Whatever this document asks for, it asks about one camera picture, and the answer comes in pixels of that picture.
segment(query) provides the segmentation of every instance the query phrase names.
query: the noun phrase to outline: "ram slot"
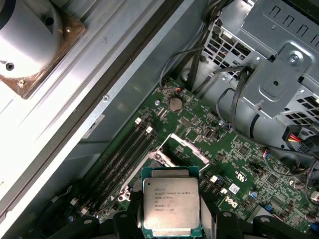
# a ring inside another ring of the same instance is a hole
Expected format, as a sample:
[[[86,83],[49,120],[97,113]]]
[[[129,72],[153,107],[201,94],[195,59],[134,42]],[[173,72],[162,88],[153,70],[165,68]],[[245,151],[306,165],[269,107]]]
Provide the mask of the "ram slot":
[[[136,151],[131,155],[130,160],[124,167],[118,171],[117,175],[114,177],[113,181],[109,183],[109,187],[101,195],[101,199],[97,202],[95,208],[99,208],[103,202],[111,195],[115,188],[119,185],[122,180],[125,180],[129,176],[129,171],[134,170],[132,167],[136,162],[136,159],[140,158],[145,150],[150,146],[153,141],[154,136],[149,135],[144,141],[136,148]]]
[[[100,195],[105,191],[105,188],[109,185],[109,182],[112,181],[116,173],[127,164],[131,158],[131,155],[146,137],[147,136],[145,132],[143,132],[134,142],[127,146],[126,152],[122,154],[122,157],[112,167],[111,171],[108,171],[108,174],[105,174],[104,178],[101,180],[101,183],[95,188],[93,194],[91,194],[91,203],[95,202],[97,197],[100,197]]]
[[[125,139],[119,144],[117,149],[112,153],[110,157],[105,157],[103,159],[104,163],[99,171],[97,177],[95,180],[90,184],[88,187],[88,190],[84,194],[83,201],[87,201],[92,194],[94,194],[95,190],[98,188],[98,186],[101,184],[101,182],[104,180],[105,176],[110,173],[110,171],[114,168],[115,164],[117,163],[117,158],[122,157],[123,154],[126,153],[127,150],[129,150],[129,145],[131,145],[139,135],[143,132],[143,130],[146,127],[146,123],[142,123],[138,127],[132,128],[132,130],[129,132],[129,134],[125,137]]]

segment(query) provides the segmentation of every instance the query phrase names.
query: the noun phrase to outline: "black plastic part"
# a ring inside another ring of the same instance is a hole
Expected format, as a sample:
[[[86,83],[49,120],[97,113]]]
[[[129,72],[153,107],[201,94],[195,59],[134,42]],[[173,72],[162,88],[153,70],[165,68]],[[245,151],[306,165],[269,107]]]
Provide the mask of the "black plastic part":
[[[83,216],[62,228],[49,239],[89,239],[98,236],[99,220]]]

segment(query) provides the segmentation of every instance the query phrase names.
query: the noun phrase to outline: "small component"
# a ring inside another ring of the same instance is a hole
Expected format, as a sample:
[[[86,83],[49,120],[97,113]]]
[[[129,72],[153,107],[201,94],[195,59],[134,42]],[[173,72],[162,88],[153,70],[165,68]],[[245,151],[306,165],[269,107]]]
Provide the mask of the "small component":
[[[253,199],[257,199],[258,193],[257,192],[249,192],[249,196],[251,196]]]
[[[294,189],[296,190],[303,190],[305,188],[304,184],[301,184],[301,183],[296,183],[294,185]]]
[[[142,122],[142,119],[140,117],[136,118],[135,124],[139,125]]]
[[[218,180],[217,176],[213,175],[211,178],[210,178],[210,181],[212,183],[216,183],[216,181]]]
[[[316,217],[314,217],[314,216],[311,215],[311,214],[306,214],[306,215],[305,215],[305,219],[306,219],[308,222],[311,222],[311,223],[316,223],[316,222],[317,222]]]
[[[319,192],[318,192],[318,191],[314,191],[314,192],[311,194],[310,198],[311,198],[312,200],[316,201],[316,202],[319,201]]]
[[[248,197],[247,202],[249,204],[254,204],[256,202],[256,200],[253,197]]]
[[[269,178],[267,179],[267,181],[270,183],[270,184],[274,184],[276,183],[278,180],[278,178],[275,176],[275,175],[270,175]]]
[[[203,138],[211,139],[212,136],[215,134],[216,128],[208,129],[205,131]]]
[[[168,102],[168,108],[173,112],[179,112],[183,109],[183,101],[180,98],[171,98]]]
[[[302,207],[301,207],[302,210],[304,211],[307,211],[308,210],[308,205],[307,204],[304,204]]]
[[[242,146],[240,149],[239,149],[239,153],[241,154],[241,155],[243,155],[243,156],[245,156],[247,153],[248,153],[248,148],[247,147],[245,147],[245,146]]]
[[[286,207],[287,212],[291,212],[293,210],[293,206],[288,204],[288,206]]]
[[[215,157],[215,160],[216,160],[217,162],[222,161],[223,159],[224,159],[224,155],[222,155],[222,154],[220,154],[220,153],[218,153],[218,154],[216,155],[216,157]]]
[[[274,208],[271,204],[266,204],[265,205],[265,209],[270,212],[270,213],[273,213],[274,212]]]
[[[72,206],[74,206],[79,200],[77,198],[73,198],[70,202]]]

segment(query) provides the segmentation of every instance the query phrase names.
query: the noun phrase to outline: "ventilation slot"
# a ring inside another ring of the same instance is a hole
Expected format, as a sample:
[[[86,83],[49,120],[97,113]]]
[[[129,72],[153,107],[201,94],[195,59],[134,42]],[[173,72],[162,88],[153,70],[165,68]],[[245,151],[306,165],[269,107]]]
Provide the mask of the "ventilation slot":
[[[275,18],[278,13],[280,12],[280,8],[277,6],[274,6],[274,8],[270,11],[269,15],[272,16],[273,18]]]
[[[297,34],[299,34],[301,37],[305,35],[305,33],[308,31],[308,27],[306,25],[302,25],[299,30],[297,31]]]

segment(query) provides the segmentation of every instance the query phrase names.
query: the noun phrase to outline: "chip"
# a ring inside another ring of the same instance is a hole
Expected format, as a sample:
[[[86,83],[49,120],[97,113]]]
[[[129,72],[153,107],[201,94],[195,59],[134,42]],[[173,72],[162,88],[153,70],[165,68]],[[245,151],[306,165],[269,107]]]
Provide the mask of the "chip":
[[[245,156],[248,152],[248,148],[246,148],[245,146],[242,146],[239,151],[238,151],[241,155]]]
[[[275,175],[270,175],[269,178],[267,179],[268,182],[270,182],[271,184],[276,183],[278,180],[278,178]]]

